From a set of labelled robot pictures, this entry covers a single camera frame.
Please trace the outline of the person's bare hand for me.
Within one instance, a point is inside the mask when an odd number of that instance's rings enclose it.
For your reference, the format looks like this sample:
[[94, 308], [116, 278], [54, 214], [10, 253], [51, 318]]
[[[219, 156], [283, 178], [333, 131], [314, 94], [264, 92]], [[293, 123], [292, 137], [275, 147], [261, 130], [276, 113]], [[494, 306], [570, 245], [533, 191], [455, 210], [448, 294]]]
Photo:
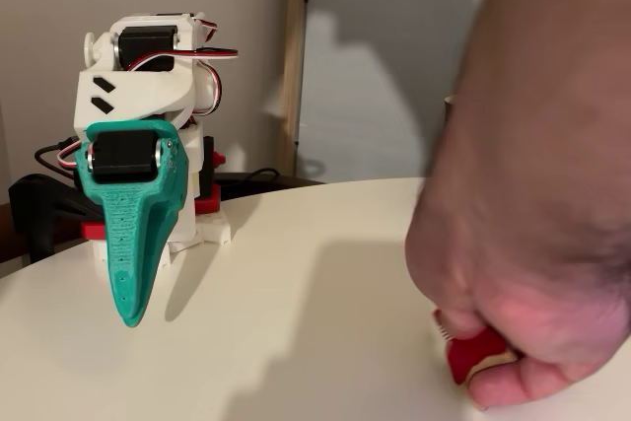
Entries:
[[478, 406], [555, 394], [629, 338], [629, 158], [620, 99], [456, 93], [406, 258], [448, 331], [493, 327], [522, 354], [471, 378]]

